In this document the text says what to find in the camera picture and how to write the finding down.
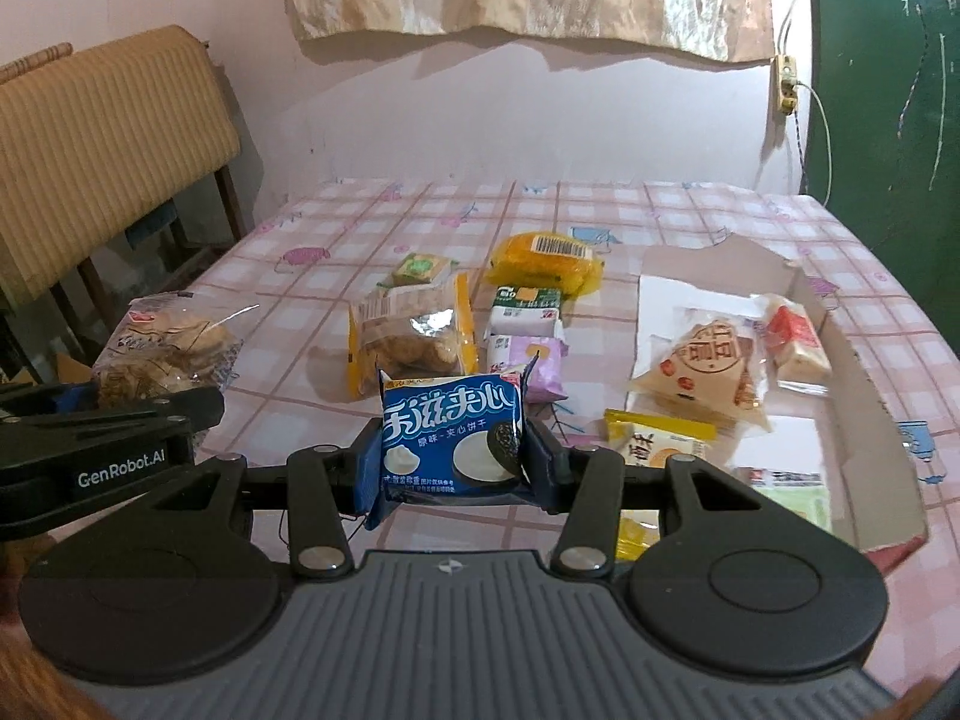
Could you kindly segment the person's left hand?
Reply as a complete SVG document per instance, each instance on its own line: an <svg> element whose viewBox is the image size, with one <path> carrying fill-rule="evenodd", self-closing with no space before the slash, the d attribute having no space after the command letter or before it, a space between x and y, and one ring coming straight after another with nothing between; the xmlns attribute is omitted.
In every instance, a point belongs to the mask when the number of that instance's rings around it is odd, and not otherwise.
<svg viewBox="0 0 960 720"><path fill-rule="evenodd" d="M16 601L28 567L55 544L49 535L2 544L2 717L109 718L26 642Z"/></svg>

